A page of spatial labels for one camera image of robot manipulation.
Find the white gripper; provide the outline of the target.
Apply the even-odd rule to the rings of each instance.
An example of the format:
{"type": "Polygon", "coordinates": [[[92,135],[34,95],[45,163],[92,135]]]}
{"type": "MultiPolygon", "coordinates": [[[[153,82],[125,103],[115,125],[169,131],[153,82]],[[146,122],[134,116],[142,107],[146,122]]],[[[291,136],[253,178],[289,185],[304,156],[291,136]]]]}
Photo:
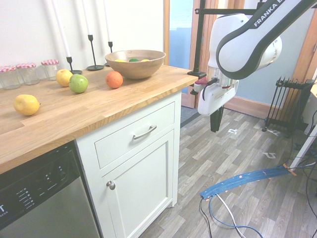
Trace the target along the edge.
{"type": "Polygon", "coordinates": [[[238,85],[239,81],[234,80],[234,83],[229,88],[224,89],[218,83],[214,83],[201,91],[198,103],[198,113],[204,116],[210,116],[212,132],[217,132],[219,130],[224,104],[236,95],[238,85]]]}

